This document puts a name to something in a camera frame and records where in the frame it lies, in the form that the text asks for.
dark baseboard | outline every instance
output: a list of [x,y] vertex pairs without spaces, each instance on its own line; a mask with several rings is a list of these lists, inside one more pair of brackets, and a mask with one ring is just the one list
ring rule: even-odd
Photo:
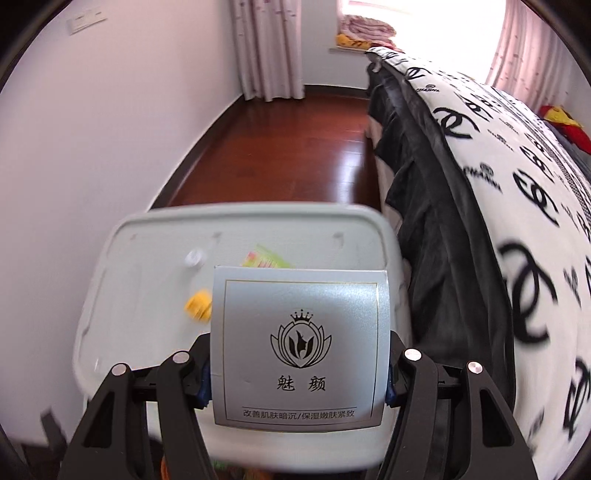
[[219,135],[228,127],[228,125],[238,116],[240,111],[245,106],[244,96],[240,97],[231,104],[223,114],[210,126],[203,136],[197,140],[197,143],[189,151],[187,156],[179,164],[177,169],[168,179],[164,188],[158,194],[151,208],[164,208],[169,206],[170,202],[180,190],[185,182],[185,179],[193,171],[195,165],[203,153],[211,146],[211,144],[219,137]]
[[335,85],[304,85],[306,95],[336,95],[341,97],[353,97],[367,99],[364,88],[337,87]]

wooden floor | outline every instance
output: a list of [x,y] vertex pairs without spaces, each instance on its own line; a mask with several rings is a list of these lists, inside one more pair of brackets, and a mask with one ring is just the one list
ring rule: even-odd
[[246,102],[170,205],[276,200],[379,210],[366,112],[367,100],[338,96]]

folded blanket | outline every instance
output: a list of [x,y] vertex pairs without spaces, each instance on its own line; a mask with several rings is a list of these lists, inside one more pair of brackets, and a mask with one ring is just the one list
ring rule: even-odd
[[340,31],[353,40],[385,43],[392,43],[391,38],[396,35],[396,30],[391,25],[360,15],[345,15],[341,21]]

yellow object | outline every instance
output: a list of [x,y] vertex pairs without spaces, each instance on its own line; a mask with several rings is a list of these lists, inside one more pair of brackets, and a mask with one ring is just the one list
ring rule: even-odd
[[256,248],[244,259],[241,267],[291,268],[291,265],[276,253],[267,250],[262,245],[257,245]]
[[582,128],[579,122],[569,117],[568,114],[559,106],[554,106],[548,110],[544,115],[544,118],[549,122],[554,122],[555,124],[572,125],[574,127]]
[[212,294],[209,290],[199,290],[185,305],[185,312],[195,320],[208,322],[212,318]]
[[369,50],[371,48],[370,41],[352,40],[344,33],[339,33],[336,36],[336,44],[344,48],[357,48],[358,50]]

black logo print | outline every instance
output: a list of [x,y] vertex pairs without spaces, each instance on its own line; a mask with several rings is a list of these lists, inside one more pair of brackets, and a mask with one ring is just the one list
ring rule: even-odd
[[425,85],[425,88],[417,88],[417,90],[415,90],[416,92],[438,92],[439,90],[437,90],[435,88],[435,85],[433,85],[432,83],[429,83],[428,85]]
[[487,116],[489,118],[492,118],[492,115],[487,112],[486,110],[484,110],[480,105],[478,105],[477,103],[472,102],[472,100],[467,99],[466,97],[463,97],[462,95],[458,95],[456,93],[456,96],[462,101],[464,102],[464,104],[472,111],[472,113],[477,114],[480,118],[482,118],[483,120],[486,120],[487,122],[489,122],[490,120],[485,117],[484,115],[482,115],[483,113],[487,114]]
[[527,436],[527,446],[530,449],[531,456],[534,456],[536,451],[536,446],[534,445],[533,440],[535,439],[536,435],[540,431],[542,424],[544,423],[544,409],[538,414],[538,416],[534,419],[534,422],[531,424],[530,432]]
[[424,70],[427,73],[431,73],[430,71],[428,71],[427,69],[424,69],[422,67],[409,67],[407,72],[406,72],[406,79],[407,80],[416,80],[419,79],[421,77],[424,77],[425,74],[421,73],[421,71]]
[[564,274],[564,279],[566,280],[566,283],[568,284],[570,290],[573,292],[574,298],[577,299],[577,302],[578,302],[579,308],[580,308],[581,307],[581,297],[579,296],[579,279],[577,278],[577,271],[573,267],[570,271],[570,276],[566,270],[563,270],[563,274]]
[[521,152],[530,159],[530,161],[536,166],[538,167],[541,172],[546,175],[546,178],[551,181],[552,183],[554,183],[553,177],[554,175],[552,175],[552,172],[550,170],[548,170],[548,167],[546,167],[546,164],[540,160],[538,157],[535,156],[535,153],[533,153],[529,148],[527,147],[520,147]]
[[391,63],[393,66],[397,67],[398,65],[402,65],[403,63],[407,63],[407,62],[408,62],[408,59],[402,59],[402,60],[400,60],[400,61],[398,61],[398,62],[396,62],[396,63],[394,63],[394,62],[390,62],[390,63]]
[[573,222],[573,225],[577,229],[577,231],[579,231],[579,226],[575,223],[574,218],[573,218],[573,214],[570,211],[570,208],[568,208],[564,203],[561,203],[560,206],[566,212],[566,214],[569,216],[570,220]]
[[532,135],[530,135],[527,132],[525,133],[525,137],[533,144],[535,148],[538,149],[538,151],[540,151],[540,153],[542,153],[548,160],[552,161],[552,158],[548,154],[547,150],[542,146],[542,144],[540,144],[540,142],[538,142]]
[[504,120],[501,120],[501,122],[503,122],[507,126],[507,128],[509,128],[509,130],[513,130],[517,135],[519,135],[519,132],[515,130],[515,127],[511,125],[509,122],[505,122]]
[[[499,252],[503,257],[506,254],[509,254],[514,251],[522,253],[527,263],[524,265],[524,267],[521,269],[521,271],[515,278],[515,283],[513,284],[513,290],[511,292],[511,308],[513,310],[513,333],[515,335],[515,338],[517,338],[522,343],[532,345],[535,343],[547,342],[550,340],[548,330],[544,328],[544,331],[541,334],[535,335],[528,331],[527,322],[538,306],[538,301],[540,298],[540,279],[542,279],[542,281],[546,284],[546,287],[550,291],[552,302],[558,303],[558,297],[556,295],[554,283],[552,282],[548,274],[544,270],[542,270],[540,266],[535,262],[534,257],[531,255],[530,251],[524,245],[509,242],[500,247],[499,249]],[[531,300],[531,303],[527,307],[522,309],[521,301],[524,298],[524,296],[525,298],[531,297],[529,292],[526,292],[526,295],[524,295],[523,292],[525,281],[529,276],[532,277],[532,280],[534,282],[534,295]]]
[[386,52],[382,55],[382,58],[384,60],[389,60],[389,59],[393,59],[394,57],[398,57],[400,55],[400,53],[398,53],[397,51],[389,51]]
[[[480,100],[480,102],[481,102],[481,103],[482,103],[484,106],[487,106],[487,107],[488,107],[488,108],[490,108],[490,109],[491,109],[493,112],[496,112],[496,113],[501,113],[501,111],[500,111],[500,110],[499,110],[499,109],[498,109],[498,108],[497,108],[495,105],[493,105],[491,101],[488,101],[488,100],[487,100],[486,98],[484,98],[483,96],[481,96],[481,95],[478,95],[477,93],[472,93],[471,95],[472,95],[472,96],[473,96],[475,99],[477,99],[477,100]],[[517,132],[515,131],[515,129],[513,128],[513,125],[511,125],[511,124],[510,124],[510,123],[508,123],[508,122],[507,122],[507,123],[505,123],[503,120],[501,120],[501,121],[502,121],[502,122],[503,122],[503,123],[504,123],[506,126],[508,126],[509,128],[511,128],[511,129],[512,129],[512,130],[513,130],[515,133],[517,133]]]
[[513,148],[511,148],[511,146],[507,143],[507,140],[505,140],[505,138],[503,138],[502,135],[494,133],[490,128],[487,130],[493,137],[495,137],[499,142],[501,142],[504,146],[506,146],[509,150],[513,152]]
[[496,188],[497,190],[499,190],[499,192],[503,193],[503,191],[501,190],[501,186],[492,179],[493,176],[495,175],[495,172],[486,163],[480,164],[480,170],[477,170],[472,167],[464,167],[462,169],[462,171],[464,172],[464,175],[466,177],[468,175],[470,175],[471,177],[474,177],[476,179],[482,179],[485,182],[487,182],[489,185],[491,185],[494,188]]
[[569,431],[569,441],[572,440],[576,430],[574,424],[583,408],[583,402],[588,402],[591,397],[591,374],[582,358],[577,357],[574,364],[575,368],[581,372],[581,378],[577,385],[574,380],[570,381],[569,394],[566,398],[566,406],[564,408],[564,422],[563,429]]
[[441,119],[440,124],[441,124],[441,128],[443,128],[443,133],[445,135],[447,135],[448,137],[472,138],[472,136],[470,134],[463,134],[461,132],[454,131],[454,128],[459,127],[462,124],[464,119],[468,120],[472,124],[472,126],[474,127],[474,130],[476,130],[478,133],[480,133],[480,130],[476,126],[476,124],[474,123],[474,120],[472,120],[469,116],[464,115],[463,113],[460,113],[460,112],[456,112],[455,110],[452,110],[451,108],[446,108],[446,107],[442,107],[442,106],[439,108],[436,108],[433,111],[433,115],[435,115],[436,113],[439,113],[439,112],[447,113],[447,115]]
[[583,218],[583,215],[581,215],[579,212],[577,212],[577,220],[579,221],[579,225],[583,229],[583,233],[585,234],[585,237],[587,237],[587,242],[589,242],[591,244],[591,230],[589,230],[589,227],[585,223],[585,219]]
[[275,337],[271,335],[271,347],[275,356],[286,365],[295,368],[307,368],[316,365],[329,351],[332,336],[324,337],[322,325],[317,327],[311,318],[313,315],[300,310],[291,315],[293,322],[281,325]]
[[540,211],[546,216],[548,220],[550,220],[550,222],[558,226],[558,222],[546,211],[549,200],[552,204],[552,207],[554,208],[554,211],[558,213],[558,209],[556,208],[554,201],[549,197],[546,191],[527,173],[525,173],[523,170],[517,170],[517,172],[519,172],[519,174],[522,176],[527,177],[531,182],[531,184],[528,185],[528,182],[520,177],[517,173],[513,174],[513,180],[515,180],[515,184],[520,189],[521,193],[523,193],[523,195],[525,195],[525,197],[527,197],[531,203],[536,205],[536,207],[540,209]]
[[591,297],[591,270],[589,270],[589,267],[591,267],[591,258],[585,257],[585,259],[587,260],[587,264],[585,265],[585,276],[587,277],[587,288],[589,289],[589,296]]

